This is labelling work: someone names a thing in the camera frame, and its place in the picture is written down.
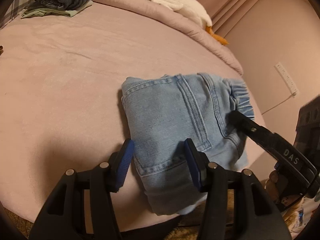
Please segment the person right hand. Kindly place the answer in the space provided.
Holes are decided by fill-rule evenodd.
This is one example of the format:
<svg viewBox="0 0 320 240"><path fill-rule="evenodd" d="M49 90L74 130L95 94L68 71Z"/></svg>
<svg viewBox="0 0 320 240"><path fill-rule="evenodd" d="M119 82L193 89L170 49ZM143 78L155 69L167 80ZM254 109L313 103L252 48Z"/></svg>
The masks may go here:
<svg viewBox="0 0 320 240"><path fill-rule="evenodd" d="M289 207L286 211L282 212L282 217L286 220L288 217L293 215L295 211L300 207L301 198L299 195L290 195L286 197L280 197L279 190L276 186L278 182L278 173L276 170L272 171L269 175L268 180L265 183L265 190L271 197L272 201L276 205L281 205L281 207Z"/></svg>

